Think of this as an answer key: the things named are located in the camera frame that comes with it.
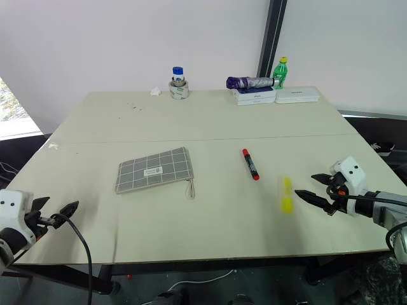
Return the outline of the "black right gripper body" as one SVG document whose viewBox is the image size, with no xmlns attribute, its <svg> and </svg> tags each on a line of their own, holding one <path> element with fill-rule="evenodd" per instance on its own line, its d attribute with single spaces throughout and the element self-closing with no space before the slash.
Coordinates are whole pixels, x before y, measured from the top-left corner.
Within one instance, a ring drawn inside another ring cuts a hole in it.
<svg viewBox="0 0 407 305">
<path fill-rule="evenodd" d="M 349 191 L 347 186 L 345 185 L 345 177 L 340 172 L 337 172 L 334 175 L 326 174 L 326 182 L 326 192 L 328 196 L 333 200 L 328 214 L 333 215 L 337 211 L 346 214 L 348 203 L 347 196 L 349 195 Z"/>
</svg>

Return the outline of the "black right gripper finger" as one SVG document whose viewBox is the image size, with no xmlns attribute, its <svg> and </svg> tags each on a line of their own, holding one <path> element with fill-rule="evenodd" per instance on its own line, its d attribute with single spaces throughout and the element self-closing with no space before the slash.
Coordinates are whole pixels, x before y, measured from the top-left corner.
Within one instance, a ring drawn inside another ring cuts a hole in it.
<svg viewBox="0 0 407 305">
<path fill-rule="evenodd" d="M 324 184 L 325 186 L 332 186 L 334 182 L 334 177 L 326 173 L 318 173 L 311 176 L 317 182 Z"/>
<path fill-rule="evenodd" d="M 303 201 L 315 207 L 321 208 L 327 214 L 333 214 L 335 212 L 334 206 L 330 204 L 327 199 L 320 197 L 313 192 L 307 190 L 295 190 L 294 192 Z"/>
</svg>

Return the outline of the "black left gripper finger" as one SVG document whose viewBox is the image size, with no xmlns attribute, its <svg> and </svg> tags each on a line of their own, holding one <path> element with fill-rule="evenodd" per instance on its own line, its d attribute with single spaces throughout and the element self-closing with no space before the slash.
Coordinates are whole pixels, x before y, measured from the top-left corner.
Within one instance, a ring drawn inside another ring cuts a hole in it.
<svg viewBox="0 0 407 305">
<path fill-rule="evenodd" d="M 42 198 L 36 198 L 32 201 L 31 205 L 31 211 L 40 211 L 46 202 L 50 199 L 50 197 L 42 197 Z"/>
<path fill-rule="evenodd" d="M 58 213 L 58 218 L 70 219 L 74 215 L 75 211 L 77 210 L 78 205 L 79 205 L 79 201 L 74 201 L 72 203 L 65 205 Z"/>
</svg>

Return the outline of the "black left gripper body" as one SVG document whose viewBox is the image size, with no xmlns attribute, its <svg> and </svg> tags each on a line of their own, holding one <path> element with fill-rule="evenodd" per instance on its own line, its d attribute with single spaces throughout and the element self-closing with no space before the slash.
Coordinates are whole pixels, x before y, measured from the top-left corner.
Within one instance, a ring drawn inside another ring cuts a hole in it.
<svg viewBox="0 0 407 305">
<path fill-rule="evenodd" d="M 42 217 L 39 210 L 24 215 L 27 227 L 34 233 L 35 240 L 41 239 L 47 232 L 48 227 L 58 229 L 65 221 L 64 213 L 56 213 L 51 217 Z"/>
</svg>

